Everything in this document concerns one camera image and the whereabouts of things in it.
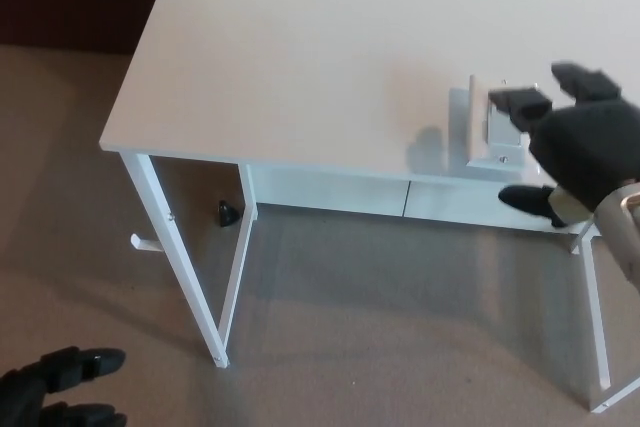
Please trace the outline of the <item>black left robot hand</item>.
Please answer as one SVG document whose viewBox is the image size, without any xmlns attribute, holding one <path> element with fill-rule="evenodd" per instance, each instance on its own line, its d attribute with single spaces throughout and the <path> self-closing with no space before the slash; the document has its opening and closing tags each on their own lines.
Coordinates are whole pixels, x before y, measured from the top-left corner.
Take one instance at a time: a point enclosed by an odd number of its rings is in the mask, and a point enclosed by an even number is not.
<svg viewBox="0 0 640 427">
<path fill-rule="evenodd" d="M 110 404 L 46 406 L 45 397 L 117 372 L 126 353 L 117 348 L 70 346 L 1 377 L 3 426 L 125 426 L 127 416 Z"/>
</svg>

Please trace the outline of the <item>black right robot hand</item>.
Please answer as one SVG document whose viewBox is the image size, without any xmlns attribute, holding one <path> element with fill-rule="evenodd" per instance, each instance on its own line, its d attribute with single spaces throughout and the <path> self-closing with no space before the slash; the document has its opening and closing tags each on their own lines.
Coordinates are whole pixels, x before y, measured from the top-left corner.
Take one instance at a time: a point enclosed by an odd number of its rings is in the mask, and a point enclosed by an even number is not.
<svg viewBox="0 0 640 427">
<path fill-rule="evenodd" d="M 529 136 L 529 152 L 555 181 L 509 185 L 499 200 L 566 228 L 588 220 L 618 188 L 639 181 L 639 107 L 601 70 L 563 61 L 551 72 L 572 105 L 555 109 L 535 88 L 496 89 L 488 97 Z"/>
</svg>

